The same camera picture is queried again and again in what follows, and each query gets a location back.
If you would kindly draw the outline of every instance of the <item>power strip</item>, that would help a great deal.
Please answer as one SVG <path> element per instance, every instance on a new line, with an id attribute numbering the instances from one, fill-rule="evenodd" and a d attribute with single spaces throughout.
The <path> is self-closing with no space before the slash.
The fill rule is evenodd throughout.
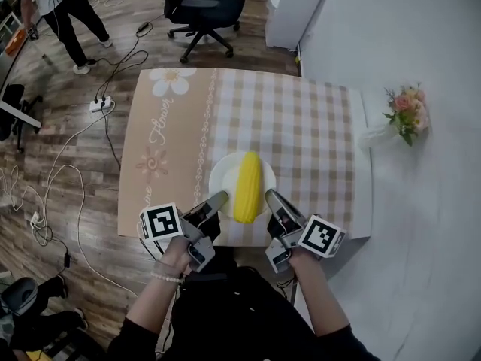
<path id="1" fill-rule="evenodd" d="M 92 100 L 90 102 L 90 111 L 91 112 L 98 112 L 101 109 L 106 110 L 112 105 L 112 97 L 108 96 L 105 98 L 105 101 L 103 102 L 102 99 L 98 99 L 97 102 L 95 103 L 95 100 Z"/>

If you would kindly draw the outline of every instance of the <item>white vase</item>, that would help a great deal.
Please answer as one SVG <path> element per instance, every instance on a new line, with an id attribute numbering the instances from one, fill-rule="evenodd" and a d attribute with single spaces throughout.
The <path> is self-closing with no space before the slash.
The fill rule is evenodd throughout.
<path id="1" fill-rule="evenodd" d="M 369 127 L 361 134 L 358 140 L 358 146 L 362 149 L 376 147 L 391 141 L 393 138 L 399 137 L 399 132 L 393 124 L 385 123 L 383 125 Z"/>

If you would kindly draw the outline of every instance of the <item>yellow corn cob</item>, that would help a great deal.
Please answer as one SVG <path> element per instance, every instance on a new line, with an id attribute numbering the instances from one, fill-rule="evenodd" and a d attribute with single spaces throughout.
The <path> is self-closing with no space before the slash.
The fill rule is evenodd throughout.
<path id="1" fill-rule="evenodd" d="M 257 217 L 261 186 L 261 160 L 256 153 L 246 153 L 240 166 L 235 192 L 234 219 L 252 223 Z"/>

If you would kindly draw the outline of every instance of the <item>sneaker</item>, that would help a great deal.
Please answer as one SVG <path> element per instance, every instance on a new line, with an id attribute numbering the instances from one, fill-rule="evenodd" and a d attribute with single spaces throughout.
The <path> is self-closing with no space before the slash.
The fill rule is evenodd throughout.
<path id="1" fill-rule="evenodd" d="M 82 65 L 79 67 L 78 65 L 74 65 L 74 74 L 77 75 L 85 75 L 90 72 L 90 66 L 88 64 Z"/>
<path id="2" fill-rule="evenodd" d="M 81 311 L 80 309 L 75 309 L 74 310 L 75 313 L 77 313 L 80 318 L 82 319 L 82 324 L 83 324 L 83 327 L 81 328 L 82 330 L 87 330 L 89 328 L 89 324 L 87 323 L 86 319 L 85 319 L 85 314 L 83 313 L 83 311 Z"/>
<path id="3" fill-rule="evenodd" d="M 65 280 L 61 275 L 57 275 L 57 278 L 60 278 L 60 280 L 62 281 L 62 294 L 60 294 L 60 297 L 63 299 L 66 299 L 68 297 L 68 288 L 67 288 L 67 285 L 65 284 Z"/>
<path id="4" fill-rule="evenodd" d="M 102 44 L 105 48 L 109 48 L 109 47 L 112 47 L 112 40 L 111 39 L 108 39 L 106 41 L 99 41 L 100 44 Z"/>

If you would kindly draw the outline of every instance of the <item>desk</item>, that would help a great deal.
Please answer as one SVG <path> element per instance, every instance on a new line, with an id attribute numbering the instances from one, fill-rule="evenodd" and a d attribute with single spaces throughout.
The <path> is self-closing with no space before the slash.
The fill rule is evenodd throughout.
<path id="1" fill-rule="evenodd" d="M 281 74 L 142 71 L 123 151 L 119 234 L 137 236 L 146 206 L 176 202 L 188 211 L 209 196 L 210 172 L 221 158 L 251 150 L 271 165 L 277 190 L 304 215 L 320 213 L 351 234 L 369 236 L 370 209 L 356 216 L 371 203 L 371 168 L 358 164 L 352 142 L 351 113 L 360 100 L 345 87 Z M 266 246 L 269 218 L 265 212 L 242 224 L 220 214 L 216 244 Z"/>

